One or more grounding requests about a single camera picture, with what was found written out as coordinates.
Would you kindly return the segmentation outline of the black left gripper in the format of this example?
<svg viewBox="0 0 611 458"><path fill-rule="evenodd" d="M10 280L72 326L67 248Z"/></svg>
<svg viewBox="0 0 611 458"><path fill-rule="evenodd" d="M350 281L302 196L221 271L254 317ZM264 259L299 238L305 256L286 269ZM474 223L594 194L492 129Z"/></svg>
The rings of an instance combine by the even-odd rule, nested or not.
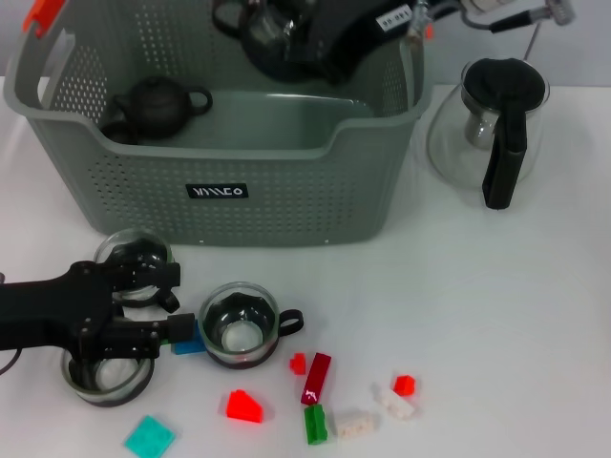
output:
<svg viewBox="0 0 611 458"><path fill-rule="evenodd" d="M113 320L113 289L131 291L180 285L177 262L80 261L62 276L46 281L1 286L1 348L54 346L71 352L75 361L156 359L165 344L190 341L193 313L165 320Z"/></svg>

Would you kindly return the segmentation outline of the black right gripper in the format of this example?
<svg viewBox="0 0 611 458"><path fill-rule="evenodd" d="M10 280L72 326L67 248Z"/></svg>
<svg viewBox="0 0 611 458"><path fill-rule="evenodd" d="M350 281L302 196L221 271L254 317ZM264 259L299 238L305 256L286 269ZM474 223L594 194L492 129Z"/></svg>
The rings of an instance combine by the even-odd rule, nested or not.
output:
<svg viewBox="0 0 611 458"><path fill-rule="evenodd" d="M318 14L318 55L290 52L292 71L331 85L348 82L371 52L403 36L413 16L413 1L290 2L292 35L307 35Z"/></svg>

